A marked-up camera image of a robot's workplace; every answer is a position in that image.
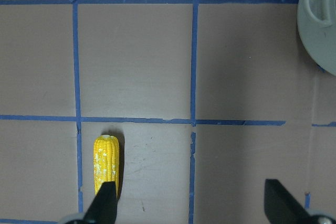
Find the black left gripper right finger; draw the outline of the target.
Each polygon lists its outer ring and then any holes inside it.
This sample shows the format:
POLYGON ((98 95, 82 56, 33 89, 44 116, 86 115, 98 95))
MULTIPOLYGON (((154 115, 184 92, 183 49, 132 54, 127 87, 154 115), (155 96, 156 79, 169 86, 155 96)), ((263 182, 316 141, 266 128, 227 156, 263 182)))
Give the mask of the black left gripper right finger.
POLYGON ((309 223, 310 214, 277 179, 266 179, 264 212, 269 223, 309 223))

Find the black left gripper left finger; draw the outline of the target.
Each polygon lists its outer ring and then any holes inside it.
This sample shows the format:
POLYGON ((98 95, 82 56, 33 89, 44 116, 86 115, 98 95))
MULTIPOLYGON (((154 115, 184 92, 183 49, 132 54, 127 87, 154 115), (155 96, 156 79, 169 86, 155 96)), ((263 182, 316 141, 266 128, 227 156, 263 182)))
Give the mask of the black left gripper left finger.
POLYGON ((115 182, 102 183, 98 193, 85 213, 84 223, 113 224, 117 218, 117 194, 115 182))

